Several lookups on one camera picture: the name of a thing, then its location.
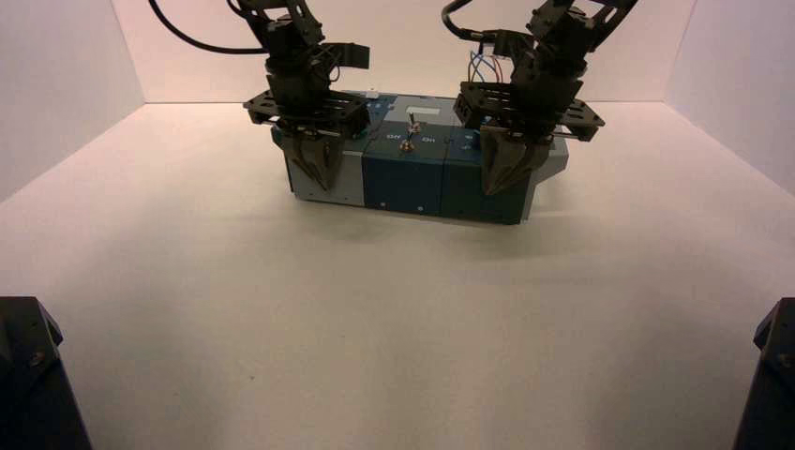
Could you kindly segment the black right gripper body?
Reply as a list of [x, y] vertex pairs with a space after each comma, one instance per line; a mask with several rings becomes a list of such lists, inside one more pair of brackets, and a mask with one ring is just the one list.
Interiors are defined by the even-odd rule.
[[581, 80], [556, 77], [530, 59], [519, 65], [511, 82], [462, 82], [454, 113], [465, 128], [492, 127], [532, 140], [562, 136], [589, 142], [605, 121], [577, 98], [581, 85]]

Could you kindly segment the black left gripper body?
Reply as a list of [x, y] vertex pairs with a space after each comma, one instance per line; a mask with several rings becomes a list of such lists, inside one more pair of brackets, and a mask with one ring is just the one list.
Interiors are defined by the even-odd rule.
[[350, 139], [368, 128], [366, 100], [330, 88], [335, 64], [327, 59], [265, 62], [268, 89], [243, 104], [257, 125], [276, 125], [292, 133]]

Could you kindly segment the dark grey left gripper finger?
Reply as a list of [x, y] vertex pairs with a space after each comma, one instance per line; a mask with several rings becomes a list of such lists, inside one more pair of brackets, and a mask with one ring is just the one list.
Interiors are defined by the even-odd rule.
[[323, 141], [304, 134], [286, 133], [282, 151], [307, 177], [324, 188]]
[[345, 140], [341, 137], [323, 137], [322, 146], [322, 181], [325, 188], [335, 184]]

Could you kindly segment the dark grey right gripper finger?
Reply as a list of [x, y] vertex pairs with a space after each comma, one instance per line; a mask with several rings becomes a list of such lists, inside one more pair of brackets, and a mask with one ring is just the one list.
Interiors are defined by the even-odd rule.
[[524, 154], [517, 164], [517, 181], [521, 186], [526, 188], [530, 184], [533, 174], [547, 162], [552, 146], [552, 139], [524, 143]]
[[482, 188], [486, 195], [495, 195], [513, 186], [520, 162], [520, 139], [507, 130], [481, 127]]

